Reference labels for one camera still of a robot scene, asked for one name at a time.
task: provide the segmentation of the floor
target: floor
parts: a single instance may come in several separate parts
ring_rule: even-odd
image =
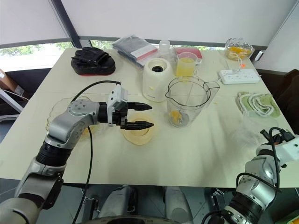
[[[4,139],[13,121],[0,122],[0,143]],[[0,179],[0,203],[13,197],[19,180]],[[87,197],[97,197],[99,199],[99,209],[105,202],[108,195],[117,185],[91,185]],[[163,190],[159,186],[134,186],[138,192],[138,214],[152,217],[164,217]],[[212,208],[210,195],[212,190],[208,188],[181,187],[189,203],[193,222],[201,223],[203,216]],[[42,210],[37,220],[37,224],[70,224],[76,214],[79,202],[82,197],[80,188],[63,186],[53,208]],[[232,198],[232,193],[224,194],[224,205],[228,204]],[[259,224],[273,224],[272,219],[279,220],[295,209],[299,209],[299,194],[296,189],[283,189],[276,202],[263,213]],[[80,222],[84,207],[77,219]]]

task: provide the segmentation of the orange juice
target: orange juice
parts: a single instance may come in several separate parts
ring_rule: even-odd
[[[189,57],[178,59],[176,76],[192,76],[195,70],[195,60]]]

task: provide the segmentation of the folded clothes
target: folded clothes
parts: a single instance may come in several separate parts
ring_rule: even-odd
[[[271,94],[240,92],[237,103],[242,112],[255,111],[262,117],[277,118],[280,116],[280,109]]]

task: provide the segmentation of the power strip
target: power strip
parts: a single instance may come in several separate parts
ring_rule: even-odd
[[[223,84],[257,83],[261,79],[255,69],[220,70],[219,76]]]

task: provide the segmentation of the black cable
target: black cable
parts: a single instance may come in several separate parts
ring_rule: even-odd
[[[268,183],[267,181],[263,180],[262,178],[258,177],[258,176],[255,176],[254,174],[251,174],[251,173],[239,173],[237,178],[236,178],[236,185],[238,187],[239,185],[239,178],[240,176],[243,176],[243,175],[248,175],[248,176],[251,176],[253,178],[256,178],[258,179],[260,182],[263,182],[264,184],[268,185],[269,187],[273,188],[274,190],[278,191],[278,192],[281,192],[280,189],[278,189],[277,187],[275,187],[274,185]]]
[[[85,90],[93,87],[94,85],[97,85],[97,84],[100,84],[100,83],[115,83],[115,84],[121,84],[120,82],[117,82],[117,81],[112,81],[112,80],[104,80],[104,81],[98,81],[98,82],[95,82],[95,83],[92,83],[90,84],[89,86],[85,87],[83,90],[81,90],[74,98],[71,102],[75,101]],[[88,132],[89,132],[89,136],[90,136],[90,163],[89,163],[89,171],[88,171],[88,176],[87,176],[87,180],[86,180],[86,184],[85,184],[85,187],[84,187],[84,192],[83,192],[83,195],[82,195],[82,198],[81,198],[81,202],[79,204],[79,207],[78,207],[78,210],[76,212],[76,215],[73,219],[73,222],[72,224],[75,224],[76,223],[76,220],[78,218],[78,215],[81,211],[81,208],[82,208],[82,205],[83,205],[83,202],[84,202],[84,199],[85,199],[85,195],[86,195],[86,192],[87,192],[87,189],[88,189],[88,184],[89,184],[89,179],[90,179],[90,175],[91,175],[91,172],[92,172],[92,166],[93,166],[93,134],[90,130],[89,127],[87,127],[88,129]]]
[[[112,80],[103,80],[103,81],[98,81],[95,83],[90,84],[89,86],[85,87],[83,90],[81,90],[75,97],[74,99],[71,101],[75,101],[85,90],[89,89],[90,87],[93,87],[94,85],[100,84],[100,83],[115,83],[115,84],[121,84],[120,82],[117,81],[112,81]]]
[[[80,205],[78,207],[77,213],[76,213],[76,215],[75,215],[75,217],[73,219],[72,224],[76,223],[78,215],[79,215],[79,213],[81,211],[81,208],[82,208],[82,205],[83,205],[83,202],[84,202],[84,199],[85,199],[85,195],[86,195],[86,192],[87,192],[87,189],[88,189],[89,178],[90,178],[90,174],[92,172],[92,166],[93,166],[93,135],[92,135],[92,132],[91,132],[90,128],[87,127],[87,129],[88,129],[88,132],[89,132],[89,135],[90,135],[90,163],[89,163],[89,171],[88,171],[88,176],[87,176],[87,180],[86,180],[84,192],[83,192],[83,195],[82,195],[82,198],[81,198],[81,202],[80,202]]]
[[[203,219],[202,219],[202,221],[201,221],[201,224],[205,224],[206,219],[207,219],[209,216],[211,216],[211,215],[213,215],[213,214],[220,214],[220,213],[221,213],[221,211],[219,211],[219,210],[217,210],[217,211],[211,211],[211,212],[207,213],[207,214],[203,217]]]
[[[280,186],[279,165],[278,165],[278,161],[277,161],[276,149],[275,149],[274,140],[273,140],[273,136],[272,136],[273,130],[281,131],[282,129],[279,127],[272,127],[269,130],[270,144],[272,146],[272,151],[274,154],[274,162],[275,162],[275,169],[276,169],[276,180],[277,180],[276,187],[277,187],[277,189],[279,189],[279,186]]]

